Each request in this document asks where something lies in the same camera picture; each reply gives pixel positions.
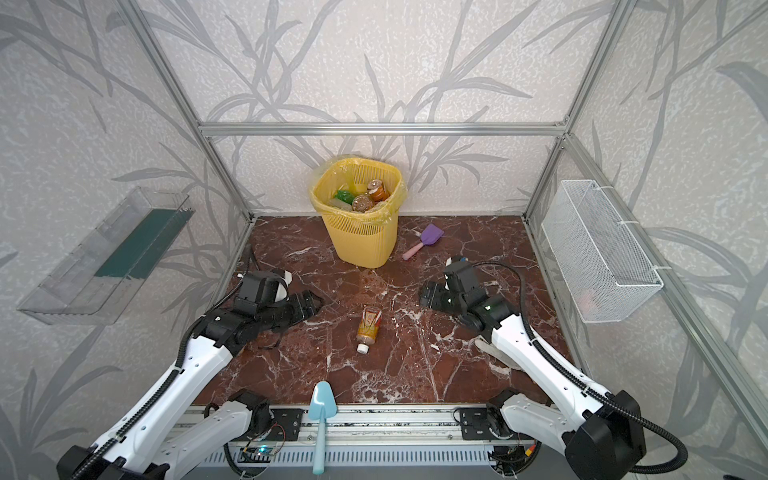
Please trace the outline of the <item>gold red tea bottle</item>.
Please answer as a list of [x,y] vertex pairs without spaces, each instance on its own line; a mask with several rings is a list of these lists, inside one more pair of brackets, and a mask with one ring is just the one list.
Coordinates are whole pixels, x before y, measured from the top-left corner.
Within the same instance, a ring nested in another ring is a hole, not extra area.
[[370,306],[364,308],[356,335],[358,353],[367,354],[370,347],[375,344],[381,317],[382,310],[380,308]]

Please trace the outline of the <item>brown Nescafe bottle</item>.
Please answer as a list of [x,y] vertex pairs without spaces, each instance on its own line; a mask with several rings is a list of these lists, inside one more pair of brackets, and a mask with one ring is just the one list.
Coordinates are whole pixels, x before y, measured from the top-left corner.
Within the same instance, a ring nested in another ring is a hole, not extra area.
[[380,179],[373,179],[367,185],[367,194],[373,202],[382,202],[390,197],[384,182]]

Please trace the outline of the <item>small green Sprite bottle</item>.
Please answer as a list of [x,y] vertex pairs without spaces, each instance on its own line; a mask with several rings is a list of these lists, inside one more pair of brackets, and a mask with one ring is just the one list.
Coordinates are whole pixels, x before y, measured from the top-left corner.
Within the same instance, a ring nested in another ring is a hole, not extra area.
[[334,197],[346,204],[352,205],[356,195],[349,190],[339,189],[336,191]]

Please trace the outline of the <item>clear bottle green label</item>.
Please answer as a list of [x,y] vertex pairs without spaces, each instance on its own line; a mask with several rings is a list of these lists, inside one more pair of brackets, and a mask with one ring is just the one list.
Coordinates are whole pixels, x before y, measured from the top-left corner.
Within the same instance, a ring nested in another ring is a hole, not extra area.
[[344,201],[342,201],[342,200],[340,200],[338,198],[331,198],[328,201],[328,205],[333,207],[333,208],[342,210],[342,211],[350,212],[352,210],[352,206],[350,204],[348,204],[348,203],[346,203],[346,202],[344,202]]

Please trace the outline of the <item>brown coffee bottle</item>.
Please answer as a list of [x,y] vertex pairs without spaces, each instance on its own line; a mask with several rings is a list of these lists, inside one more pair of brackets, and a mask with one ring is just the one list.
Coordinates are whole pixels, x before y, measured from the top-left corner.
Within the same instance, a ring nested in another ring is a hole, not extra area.
[[365,213],[376,206],[377,202],[368,194],[357,195],[351,204],[352,210],[358,213]]

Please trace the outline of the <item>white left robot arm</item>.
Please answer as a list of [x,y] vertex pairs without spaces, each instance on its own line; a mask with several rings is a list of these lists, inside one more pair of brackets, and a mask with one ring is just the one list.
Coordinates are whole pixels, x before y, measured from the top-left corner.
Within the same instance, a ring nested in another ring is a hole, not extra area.
[[247,272],[183,334],[175,361],[150,390],[89,447],[58,461],[62,479],[179,479],[225,444],[269,434],[268,400],[247,389],[233,394],[190,430],[167,436],[204,387],[264,332],[284,333],[317,315],[324,299],[292,293],[290,272]]

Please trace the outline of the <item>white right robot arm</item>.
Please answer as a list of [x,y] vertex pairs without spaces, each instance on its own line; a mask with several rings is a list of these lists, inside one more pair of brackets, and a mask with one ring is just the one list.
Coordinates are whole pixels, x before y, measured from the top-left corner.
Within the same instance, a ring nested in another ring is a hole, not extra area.
[[490,432],[499,439],[528,436],[562,454],[580,479],[621,479],[645,456],[643,429],[588,394],[593,389],[633,414],[639,404],[626,392],[612,394],[579,371],[527,324],[523,306],[491,295],[475,267],[451,258],[441,282],[420,289],[422,307],[451,316],[480,335],[490,353],[516,366],[544,391],[544,405],[515,389],[487,404]]

